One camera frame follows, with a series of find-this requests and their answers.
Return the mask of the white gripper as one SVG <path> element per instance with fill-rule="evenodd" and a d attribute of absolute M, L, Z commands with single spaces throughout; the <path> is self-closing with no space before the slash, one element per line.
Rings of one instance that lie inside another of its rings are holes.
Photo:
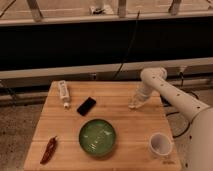
<path fill-rule="evenodd" d="M 135 98 L 131 98 L 128 107 L 130 109 L 138 109 L 145 105 L 150 98 L 153 88 L 146 83 L 140 83 L 136 88 Z"/>

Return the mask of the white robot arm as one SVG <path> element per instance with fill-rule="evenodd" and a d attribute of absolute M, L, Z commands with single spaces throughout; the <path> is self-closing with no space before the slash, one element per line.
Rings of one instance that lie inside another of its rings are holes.
<path fill-rule="evenodd" d="M 184 171 L 213 171 L 213 107 L 171 85 L 166 77 L 167 71 L 162 67 L 143 69 L 140 73 L 142 82 L 129 107 L 142 107 L 156 90 L 191 123 Z"/>

